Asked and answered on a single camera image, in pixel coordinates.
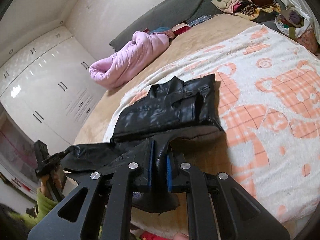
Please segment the person's left hand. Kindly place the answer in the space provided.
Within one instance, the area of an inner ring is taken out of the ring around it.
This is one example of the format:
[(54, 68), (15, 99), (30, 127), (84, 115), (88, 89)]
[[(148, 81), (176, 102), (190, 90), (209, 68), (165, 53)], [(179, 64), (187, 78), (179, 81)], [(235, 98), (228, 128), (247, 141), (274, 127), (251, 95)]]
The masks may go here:
[(61, 202), (65, 197), (62, 191), (66, 182), (63, 167), (61, 165), (43, 167), (39, 169), (38, 175), (41, 180), (41, 193), (55, 202)]

